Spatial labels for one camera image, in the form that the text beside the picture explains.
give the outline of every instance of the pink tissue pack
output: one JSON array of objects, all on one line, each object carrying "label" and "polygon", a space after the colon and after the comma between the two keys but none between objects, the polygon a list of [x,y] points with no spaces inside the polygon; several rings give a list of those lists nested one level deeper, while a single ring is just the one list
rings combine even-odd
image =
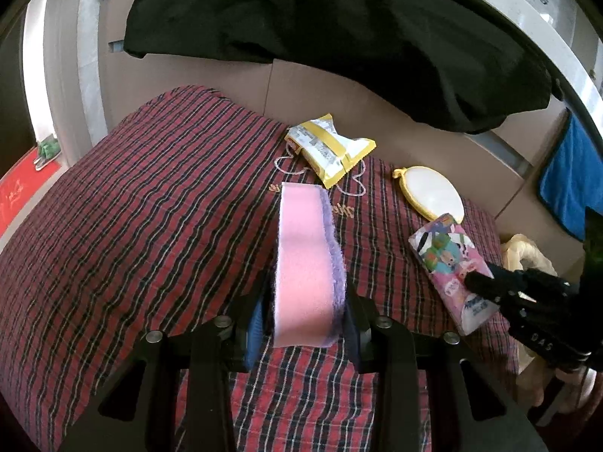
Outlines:
[{"label": "pink tissue pack", "polygon": [[465,230],[450,214],[426,224],[408,242],[461,335],[469,335],[498,311],[496,304],[465,287],[465,277],[473,270],[493,276]]}]

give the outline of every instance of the bed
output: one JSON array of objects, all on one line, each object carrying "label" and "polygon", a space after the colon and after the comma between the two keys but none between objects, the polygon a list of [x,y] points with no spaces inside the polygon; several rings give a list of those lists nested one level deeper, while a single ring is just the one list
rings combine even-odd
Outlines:
[{"label": "bed", "polygon": [[[286,127],[216,90],[177,88],[123,119],[26,218],[0,255],[0,394],[41,452],[58,448],[143,334],[195,328],[273,264],[280,183],[319,182],[274,167]],[[404,201],[393,165],[366,163],[365,196],[330,191],[351,279],[410,330],[453,330],[406,241],[425,221]],[[357,192],[350,175],[342,187]],[[466,232],[500,263],[493,218],[463,202]],[[467,341],[513,392],[516,348],[506,328],[496,315]],[[369,450],[377,379],[355,373],[343,341],[273,349],[266,338],[260,354],[252,373],[231,377],[238,450]],[[185,386],[183,377],[180,450]]]}]

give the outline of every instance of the pink sponge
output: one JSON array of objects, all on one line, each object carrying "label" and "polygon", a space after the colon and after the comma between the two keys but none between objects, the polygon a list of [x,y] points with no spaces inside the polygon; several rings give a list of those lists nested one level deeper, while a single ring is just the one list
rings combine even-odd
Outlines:
[{"label": "pink sponge", "polygon": [[341,332],[346,270],[327,191],[283,183],[274,288],[274,346],[328,347]]}]

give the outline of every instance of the snack package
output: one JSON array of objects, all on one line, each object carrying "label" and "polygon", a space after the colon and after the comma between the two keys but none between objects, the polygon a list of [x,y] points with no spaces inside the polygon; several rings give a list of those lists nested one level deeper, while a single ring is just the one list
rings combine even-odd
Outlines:
[{"label": "snack package", "polygon": [[409,239],[461,335],[469,335],[498,311],[498,306],[465,287],[465,277],[477,270],[493,278],[475,245],[450,214],[426,224]]},{"label": "snack package", "polygon": [[337,134],[331,114],[293,126],[285,141],[295,154],[301,152],[326,188],[333,187],[377,146],[370,139]]}]

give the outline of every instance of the metal screw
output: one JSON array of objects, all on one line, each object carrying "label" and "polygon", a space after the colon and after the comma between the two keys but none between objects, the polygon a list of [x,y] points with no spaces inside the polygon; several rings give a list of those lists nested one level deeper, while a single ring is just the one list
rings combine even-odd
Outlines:
[{"label": "metal screw", "polygon": [[232,320],[226,315],[216,316],[213,319],[213,324],[218,328],[228,328],[232,324]]},{"label": "metal screw", "polygon": [[153,331],[149,331],[145,338],[146,338],[147,342],[149,342],[150,344],[156,344],[156,343],[159,343],[161,341],[161,338],[163,338],[163,337],[164,337],[164,334],[161,331],[153,330]]},{"label": "metal screw", "polygon": [[391,322],[391,319],[388,318],[387,316],[379,316],[376,320],[375,320],[375,324],[379,327],[379,328],[391,328],[391,326],[393,325],[393,323]]},{"label": "metal screw", "polygon": [[449,345],[457,345],[461,340],[461,337],[454,331],[447,331],[444,333],[444,341]]}]

